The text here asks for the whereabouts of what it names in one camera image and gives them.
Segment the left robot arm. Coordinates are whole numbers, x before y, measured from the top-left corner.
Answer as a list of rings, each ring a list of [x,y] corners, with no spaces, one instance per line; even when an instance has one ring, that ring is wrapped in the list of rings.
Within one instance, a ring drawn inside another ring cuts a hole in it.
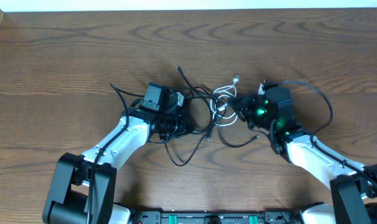
[[[153,134],[161,143],[193,131],[184,95],[149,83],[145,95],[91,149],[58,160],[44,205],[44,223],[131,223],[130,209],[114,202],[117,172]]]

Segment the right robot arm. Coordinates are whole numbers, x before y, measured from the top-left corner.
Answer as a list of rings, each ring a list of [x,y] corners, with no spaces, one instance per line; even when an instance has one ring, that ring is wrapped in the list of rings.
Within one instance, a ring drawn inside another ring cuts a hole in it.
[[[249,129],[268,131],[274,153],[301,167],[323,183],[332,204],[317,202],[297,211],[291,223],[377,223],[377,164],[353,161],[297,123],[289,89],[279,85],[228,101]]]

